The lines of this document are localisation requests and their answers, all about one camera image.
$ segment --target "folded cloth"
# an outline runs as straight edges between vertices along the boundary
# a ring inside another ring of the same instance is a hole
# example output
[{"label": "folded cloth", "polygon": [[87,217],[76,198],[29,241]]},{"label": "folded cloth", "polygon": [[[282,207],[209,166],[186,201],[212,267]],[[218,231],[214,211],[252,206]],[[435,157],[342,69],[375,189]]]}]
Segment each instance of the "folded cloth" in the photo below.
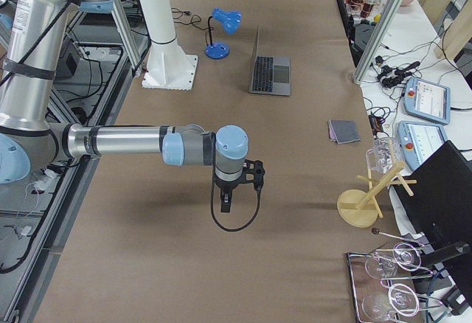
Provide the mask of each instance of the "folded cloth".
[{"label": "folded cloth", "polygon": [[328,120],[330,139],[338,144],[361,141],[357,125],[352,120]]}]

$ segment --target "laptop touchpad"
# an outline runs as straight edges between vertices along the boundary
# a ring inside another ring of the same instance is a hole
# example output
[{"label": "laptop touchpad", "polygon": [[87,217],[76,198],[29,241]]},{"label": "laptop touchpad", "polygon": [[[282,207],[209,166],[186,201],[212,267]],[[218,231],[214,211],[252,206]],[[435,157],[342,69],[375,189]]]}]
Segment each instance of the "laptop touchpad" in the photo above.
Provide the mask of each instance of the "laptop touchpad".
[{"label": "laptop touchpad", "polygon": [[274,82],[290,83],[290,67],[274,65]]}]

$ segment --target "wooden round base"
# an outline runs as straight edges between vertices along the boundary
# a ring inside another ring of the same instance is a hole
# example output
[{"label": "wooden round base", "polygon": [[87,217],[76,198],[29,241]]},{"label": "wooden round base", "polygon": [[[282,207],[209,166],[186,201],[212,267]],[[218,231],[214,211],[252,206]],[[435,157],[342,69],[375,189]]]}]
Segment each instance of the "wooden round base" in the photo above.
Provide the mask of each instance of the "wooden round base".
[{"label": "wooden round base", "polygon": [[365,192],[357,189],[346,190],[340,194],[338,211],[348,224],[364,228],[370,227],[376,222],[378,213],[372,201],[367,202],[362,209],[355,208],[365,195]]}]

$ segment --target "blue desk lamp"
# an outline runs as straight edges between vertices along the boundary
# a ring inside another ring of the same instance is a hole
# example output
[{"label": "blue desk lamp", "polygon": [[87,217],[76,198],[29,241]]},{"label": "blue desk lamp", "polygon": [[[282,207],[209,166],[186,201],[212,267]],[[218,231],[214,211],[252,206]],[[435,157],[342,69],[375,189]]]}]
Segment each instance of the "blue desk lamp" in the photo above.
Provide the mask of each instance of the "blue desk lamp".
[{"label": "blue desk lamp", "polygon": [[212,28],[209,25],[210,20],[214,18],[219,21],[224,28],[224,31],[228,34],[233,34],[237,31],[241,24],[241,12],[239,11],[223,11],[221,8],[215,8],[212,15],[208,18],[208,33],[209,33],[209,45],[206,46],[205,53],[211,59],[222,59],[228,56],[229,46],[228,44],[216,41],[213,43]]}]

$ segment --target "lamp neck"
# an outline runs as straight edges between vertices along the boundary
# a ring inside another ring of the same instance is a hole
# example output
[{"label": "lamp neck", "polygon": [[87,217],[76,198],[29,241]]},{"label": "lamp neck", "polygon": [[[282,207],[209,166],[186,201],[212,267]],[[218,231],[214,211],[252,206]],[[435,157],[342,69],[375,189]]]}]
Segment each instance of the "lamp neck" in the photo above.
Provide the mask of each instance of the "lamp neck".
[{"label": "lamp neck", "polygon": [[208,35],[209,35],[209,45],[213,46],[213,37],[212,37],[212,28],[211,26],[209,25],[209,21],[213,18],[213,16],[211,15],[210,17],[208,17]]}]

